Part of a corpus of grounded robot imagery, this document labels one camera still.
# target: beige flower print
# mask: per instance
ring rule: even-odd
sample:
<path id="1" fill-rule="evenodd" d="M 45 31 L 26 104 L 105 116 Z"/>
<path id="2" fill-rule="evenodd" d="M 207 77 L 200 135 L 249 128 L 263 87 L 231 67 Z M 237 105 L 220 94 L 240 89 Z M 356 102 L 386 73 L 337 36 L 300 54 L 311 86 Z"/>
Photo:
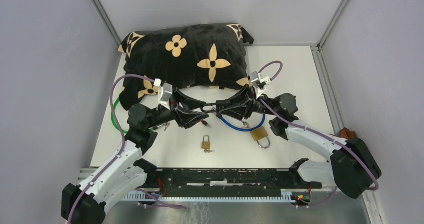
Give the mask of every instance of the beige flower print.
<path id="1" fill-rule="evenodd" d="M 227 60 L 217 58 L 217 46 L 214 43 L 209 52 L 209 59 L 203 59 L 197 64 L 197 66 L 200 68 L 209 69 L 209 80 L 211 83 L 213 83 L 215 80 L 215 76 L 217 75 L 217 68 L 221 69 L 231 66 L 231 63 L 229 63 Z"/>
<path id="2" fill-rule="evenodd" d="M 143 85 L 146 88 L 138 92 L 138 98 L 142 98 L 144 95 L 156 95 L 159 91 L 159 87 L 153 86 L 152 83 L 148 80 L 143 80 Z"/>
<path id="3" fill-rule="evenodd" d="M 122 45 L 120 45 L 118 51 L 121 53 L 126 53 L 128 57 L 131 57 L 131 52 L 133 51 L 134 46 L 144 37 L 145 35 L 139 35 L 135 32 L 131 33 L 128 37 L 128 40 L 126 41 L 126 50 L 124 50 Z"/>
<path id="4" fill-rule="evenodd" d="M 181 39 L 180 35 L 174 35 L 172 41 L 166 43 L 165 48 L 167 51 L 172 51 L 174 57 L 179 57 L 181 55 L 181 49 L 187 46 L 187 40 L 185 38 Z"/>
<path id="5" fill-rule="evenodd" d="M 227 27 L 231 28 L 235 35 L 237 36 L 238 41 L 240 42 L 241 39 L 243 39 L 243 32 L 242 32 L 242 25 L 240 24 L 230 24 L 226 25 Z"/>
<path id="6" fill-rule="evenodd" d="M 237 83 L 237 84 L 239 84 L 239 85 L 240 85 L 240 86 L 242 86 L 242 87 L 244 87 L 244 86 L 246 86 L 246 85 L 251 86 L 251 82 L 249 81 L 249 79 L 248 79 L 247 77 L 242 78 L 242 79 L 240 79 L 240 80 L 236 81 L 236 83 Z"/>

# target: brass padlock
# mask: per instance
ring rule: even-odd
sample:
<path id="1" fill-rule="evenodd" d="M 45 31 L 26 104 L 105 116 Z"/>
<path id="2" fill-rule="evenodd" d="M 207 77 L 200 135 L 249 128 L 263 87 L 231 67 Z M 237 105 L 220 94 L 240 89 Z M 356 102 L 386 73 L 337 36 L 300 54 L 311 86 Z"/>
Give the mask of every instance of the brass padlock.
<path id="1" fill-rule="evenodd" d="M 203 137 L 203 141 L 201 143 L 202 149 L 211 149 L 211 138 L 208 135 Z"/>
<path id="2" fill-rule="evenodd" d="M 268 137 L 268 133 L 263 126 L 252 130 L 250 134 L 255 142 Z"/>

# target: white tabletop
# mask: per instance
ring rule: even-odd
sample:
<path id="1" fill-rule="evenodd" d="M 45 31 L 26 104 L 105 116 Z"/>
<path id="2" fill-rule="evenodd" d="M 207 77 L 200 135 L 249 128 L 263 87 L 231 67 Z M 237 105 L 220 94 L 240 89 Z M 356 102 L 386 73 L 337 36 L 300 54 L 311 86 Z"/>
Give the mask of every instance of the white tabletop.
<path id="1" fill-rule="evenodd" d="M 330 134 L 333 133 L 310 47 L 255 46 L 247 47 L 246 50 L 248 73 L 258 71 L 271 61 L 283 62 L 284 67 L 281 74 L 272 82 L 271 86 L 267 87 L 266 94 L 270 98 L 283 93 L 295 95 L 299 108 L 296 116 L 312 127 Z M 124 64 L 125 56 L 123 55 L 116 79 L 125 74 Z M 262 74 L 265 77 L 272 77 L 277 69 L 278 65 L 275 64 Z M 118 98 L 122 83 L 121 81 L 117 86 L 113 100 Z M 235 90 L 215 90 L 202 86 L 183 89 L 182 92 L 207 103 L 224 100 L 237 93 Z M 142 103 L 149 108 L 154 108 L 158 105 L 157 98 L 156 95 L 148 96 Z M 127 112 L 119 105 L 116 113 L 124 130 L 128 130 Z M 268 121 L 273 118 L 275 117 L 268 115 L 264 124 L 271 140 L 271 147 L 268 149 L 261 149 L 253 141 L 250 133 L 230 129 L 221 120 L 210 114 L 206 121 L 212 126 L 212 129 L 200 123 L 190 129 L 184 129 L 178 127 L 175 121 L 170 123 L 170 127 L 166 131 L 163 128 L 159 129 L 153 147 L 144 158 L 160 168 L 289 168 L 301 158 L 309 158 L 317 162 L 326 161 L 300 144 L 275 136 L 268 124 Z M 235 126 L 242 126 L 241 122 L 237 120 L 230 117 L 226 117 L 226 119 Z M 247 122 L 254 127 L 260 123 L 261 119 L 262 115 L 254 113 Z M 204 135 L 210 136 L 210 149 L 215 152 L 204 153 L 201 149 Z M 111 122 L 111 108 L 108 102 L 91 166 L 101 166 L 120 147 L 120 141 L 120 133 Z"/>

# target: black pillow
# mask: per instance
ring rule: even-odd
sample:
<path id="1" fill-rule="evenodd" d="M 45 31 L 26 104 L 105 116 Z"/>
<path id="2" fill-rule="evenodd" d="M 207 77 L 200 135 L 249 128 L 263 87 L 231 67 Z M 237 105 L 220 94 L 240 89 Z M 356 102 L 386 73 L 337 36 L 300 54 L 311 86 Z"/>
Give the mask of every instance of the black pillow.
<path id="1" fill-rule="evenodd" d="M 126 74 L 159 78 L 176 88 L 193 86 L 241 89 L 248 84 L 243 43 L 255 40 L 237 23 L 200 24 L 158 31 L 136 31 L 121 43 Z M 126 78 L 119 100 L 125 110 L 158 88 Z"/>

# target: white wall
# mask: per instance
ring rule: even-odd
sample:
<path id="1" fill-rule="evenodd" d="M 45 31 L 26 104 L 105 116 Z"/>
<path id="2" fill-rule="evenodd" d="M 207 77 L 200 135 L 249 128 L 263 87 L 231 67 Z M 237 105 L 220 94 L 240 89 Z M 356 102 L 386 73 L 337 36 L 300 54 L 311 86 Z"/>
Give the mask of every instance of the white wall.
<path id="1" fill-rule="evenodd" d="M 351 0 L 323 54 L 348 128 L 382 170 L 386 223 L 424 220 L 424 0 Z"/>
<path id="2" fill-rule="evenodd" d="M 0 224 L 62 224 L 118 67 L 90 0 L 0 0 Z"/>
<path id="3" fill-rule="evenodd" d="M 100 0 L 121 39 L 141 30 L 238 22 L 256 44 L 318 43 L 341 0 Z"/>

